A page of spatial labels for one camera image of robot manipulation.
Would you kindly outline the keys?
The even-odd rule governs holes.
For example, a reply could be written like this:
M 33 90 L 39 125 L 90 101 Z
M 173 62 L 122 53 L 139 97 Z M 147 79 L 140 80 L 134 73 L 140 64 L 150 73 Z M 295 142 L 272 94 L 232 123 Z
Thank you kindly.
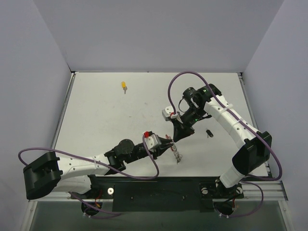
M 206 134 L 207 134 L 208 138 L 212 138 L 214 136 L 213 133 L 211 132 L 211 130 L 209 130 L 209 129 L 206 129 Z

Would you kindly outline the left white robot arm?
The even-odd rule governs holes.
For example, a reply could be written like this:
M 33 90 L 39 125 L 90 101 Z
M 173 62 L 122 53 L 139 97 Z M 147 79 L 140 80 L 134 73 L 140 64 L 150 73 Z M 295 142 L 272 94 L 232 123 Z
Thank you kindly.
M 98 195 L 99 186 L 90 180 L 91 175 L 119 173 L 128 177 L 129 174 L 124 173 L 126 164 L 145 157 L 154 162 L 172 145 L 171 139 L 150 133 L 140 144 L 124 139 L 112 150 L 91 157 L 43 148 L 45 154 L 26 164 L 23 169 L 26 197 L 35 200 L 51 192 L 73 192 L 94 198 Z

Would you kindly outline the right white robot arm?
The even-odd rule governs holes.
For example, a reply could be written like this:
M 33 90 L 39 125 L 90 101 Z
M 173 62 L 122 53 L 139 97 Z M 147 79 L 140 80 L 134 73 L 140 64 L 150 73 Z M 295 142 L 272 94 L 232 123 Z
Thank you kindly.
M 238 147 L 232 158 L 232 166 L 215 184 L 216 194 L 225 197 L 244 177 L 268 161 L 272 137 L 268 132 L 261 133 L 247 123 L 213 84 L 198 90 L 190 87 L 184 91 L 183 99 L 189 109 L 183 115 L 169 112 L 168 116 L 174 127 L 174 142 L 193 135 L 193 125 L 210 117 L 225 129 Z

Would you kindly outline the yellow tag key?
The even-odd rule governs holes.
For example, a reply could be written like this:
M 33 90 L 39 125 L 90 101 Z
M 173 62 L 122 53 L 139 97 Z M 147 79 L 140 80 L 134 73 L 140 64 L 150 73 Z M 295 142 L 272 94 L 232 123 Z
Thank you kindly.
M 126 83 L 124 81 L 121 82 L 121 87 L 124 91 L 124 94 L 126 94 L 126 91 L 127 91 L 127 86 L 126 86 Z

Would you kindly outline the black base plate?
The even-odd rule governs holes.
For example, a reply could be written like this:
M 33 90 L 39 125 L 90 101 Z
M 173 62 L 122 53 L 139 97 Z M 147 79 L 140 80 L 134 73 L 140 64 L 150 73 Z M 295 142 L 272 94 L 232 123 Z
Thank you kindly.
M 112 200 L 114 212 L 213 211 L 216 205 L 230 208 L 242 199 L 241 184 L 224 189 L 216 177 L 158 177 L 135 180 L 124 177 L 90 176 L 90 190 L 82 199 Z

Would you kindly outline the aluminium frame rail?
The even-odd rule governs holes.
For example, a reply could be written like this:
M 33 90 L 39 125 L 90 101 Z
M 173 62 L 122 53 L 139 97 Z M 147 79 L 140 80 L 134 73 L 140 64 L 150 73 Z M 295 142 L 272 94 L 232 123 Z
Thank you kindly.
M 124 203 L 127 200 L 158 200 L 175 199 L 225 201 L 227 199 L 258 199 L 287 200 L 282 182 L 242 182 L 224 192 L 218 192 L 215 183 L 210 181 L 169 180 L 169 181 L 98 181 L 85 193 L 54 191 L 38 198 L 38 201 L 61 199 L 82 199 L 90 202 L 98 200 L 115 200 Z

